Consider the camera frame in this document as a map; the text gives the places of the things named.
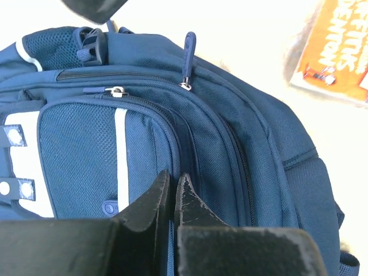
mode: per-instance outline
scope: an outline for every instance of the orange book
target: orange book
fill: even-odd
[[[291,83],[368,103],[368,0],[325,0]]]

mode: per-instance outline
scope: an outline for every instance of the white stripe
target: white stripe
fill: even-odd
[[[37,144],[38,117],[39,112],[14,113],[6,117],[5,125],[22,126],[27,147],[10,147],[13,172],[16,178],[33,179],[36,188],[36,201],[19,200],[20,205],[41,217],[53,217]]]
[[[25,50],[23,46],[22,40],[19,40],[16,42],[16,49],[21,58],[23,58],[28,63],[34,64],[37,68],[37,71],[42,72],[43,69],[42,69],[41,63],[37,59],[28,55],[27,51]]]
[[[116,151],[117,151],[117,201],[119,212],[129,205],[128,186],[128,162],[127,143],[125,141],[125,115],[127,110],[116,109],[115,130],[116,130]]]

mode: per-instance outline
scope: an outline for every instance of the metal zipper slider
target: metal zipper slider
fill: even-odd
[[[121,86],[106,88],[105,91],[108,91],[109,94],[114,98],[121,98],[124,95],[128,95],[128,93],[125,92],[125,89]]]
[[[179,84],[181,88],[184,88],[187,91],[191,90],[189,80],[191,76],[191,69],[193,67],[193,57],[194,52],[196,51],[196,43],[197,43],[196,34],[193,32],[189,32],[185,37],[185,44],[184,44],[184,63],[182,70],[183,82]]]

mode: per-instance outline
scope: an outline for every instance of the backpack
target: backpack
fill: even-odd
[[[284,103],[156,34],[47,29],[0,52],[0,219],[106,218],[162,170],[189,173],[231,226],[301,228],[328,275],[343,213],[327,169]],[[173,274],[170,229],[168,273]]]

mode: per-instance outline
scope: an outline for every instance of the blue button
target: blue button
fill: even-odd
[[[117,200],[107,200],[102,204],[102,211],[105,215],[113,217],[119,213]]]

